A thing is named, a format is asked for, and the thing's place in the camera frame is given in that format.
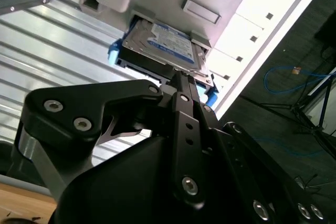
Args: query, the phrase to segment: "metal plate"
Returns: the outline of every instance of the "metal plate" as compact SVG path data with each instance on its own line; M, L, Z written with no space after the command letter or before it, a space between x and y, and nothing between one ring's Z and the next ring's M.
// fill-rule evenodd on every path
M122 34L58 0L1 15L0 142L14 142L23 102L31 90L146 79L109 65L109 45ZM92 162L98 165L149 135L143 131L96 146Z
M218 14L221 18L213 24L206 19L199 19L183 11L186 0L131 0L129 9L124 13L105 8L102 12L94 12L86 5L81 5L83 12L106 22L107 24L126 31L129 27L129 20L132 8L140 6L155 14L155 20L168 24L186 34L192 31L206 37L213 46L242 0L192 0L207 10Z

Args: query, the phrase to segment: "black metal bracket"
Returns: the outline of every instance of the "black metal bracket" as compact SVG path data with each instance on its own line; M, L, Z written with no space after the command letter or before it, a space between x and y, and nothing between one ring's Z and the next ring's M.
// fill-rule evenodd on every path
M177 216L193 223L328 223L239 125L221 130L214 111L200 103L194 78L177 72L170 85L162 92L137 80L27 96L16 147L58 200L50 223ZM141 129L152 136L90 165L95 144Z

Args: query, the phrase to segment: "hard drive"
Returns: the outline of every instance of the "hard drive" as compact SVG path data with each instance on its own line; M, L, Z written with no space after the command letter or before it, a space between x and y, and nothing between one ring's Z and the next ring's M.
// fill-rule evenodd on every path
M122 46L163 65L184 71L199 82L213 87L202 47L192 43L187 34L166 24L138 20Z

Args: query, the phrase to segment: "blue cable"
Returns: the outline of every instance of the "blue cable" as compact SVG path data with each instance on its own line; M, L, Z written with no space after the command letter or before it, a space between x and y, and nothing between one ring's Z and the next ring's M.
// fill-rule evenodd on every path
M333 76L333 75L336 74L336 72L335 72L335 73L330 73L330 74L317 74L317 73L313 73L313 72L306 71L306 70L300 70L300 73L301 73L301 74L305 74L305 75L308 75L308 76L320 77L320 78L318 78L318 79L316 79L316 80L313 80L313 81L310 81L310 82L307 82L306 84L299 85L299 86L297 86L297 87L295 87L295 88L288 89L288 90L283 90L283 91L272 90L272 89L270 89L270 88L268 87L268 84L267 84L267 77L268 77L268 75L269 75L271 72L273 72L273 71L275 71L275 70L279 70L279 69L280 69L280 70L291 70L291 71L293 71L294 68L295 68L295 66L280 66L280 67L274 67L274 68L269 69L269 70L266 72L265 76L264 76L264 87L265 87L265 89L266 89L268 92L272 93L272 94L290 93L290 92L293 92L293 91L295 91L295 90L301 89L301 88L303 88L303 87L305 87L305 86L308 86L308 85L311 85L311 84L316 83L316 82L318 82L318 81L321 81L321 80L323 80L325 77Z
M320 150L320 151L312 152L312 153L298 153L298 152L290 150L289 148L287 148L285 145L283 145L279 141L276 141L274 139L267 138L267 137L254 137L254 140L257 142L270 142L270 143L276 144L280 146L281 148L283 148L288 154L292 156L296 156L296 157L314 157L314 156L324 153L324 150Z

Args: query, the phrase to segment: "blue label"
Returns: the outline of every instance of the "blue label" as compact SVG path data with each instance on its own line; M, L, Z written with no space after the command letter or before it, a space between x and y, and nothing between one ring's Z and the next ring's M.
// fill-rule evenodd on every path
M182 60L185 60L185 61L187 61L187 62L189 62L191 64L195 63L192 59L189 59L188 57L185 57L184 55L178 54L177 52L174 52L174 51L172 51L172 50L170 50L170 49L168 49L166 47L163 47L163 46L159 45L158 43L155 43L155 42L150 41L150 40L148 40L148 43L150 45L156 47L156 48L159 48L162 51L165 51L165 52L167 52L167 53L169 53L171 55L174 55L174 56L176 56L176 57L178 57L178 58L180 58Z
M187 40L190 40L190 37L189 37L187 34L183 34L183 33L179 32L179 31L177 31L177 30L175 30L175 29L172 29L171 27L169 27L169 26L167 26L167 25L161 25L161 24L156 24L156 25L162 27L162 28L165 29L166 31L170 31L170 32L172 32L172 33L175 34L175 35L178 35L178 36L180 36L180 37L182 37L182 38L185 38L185 39L187 39Z

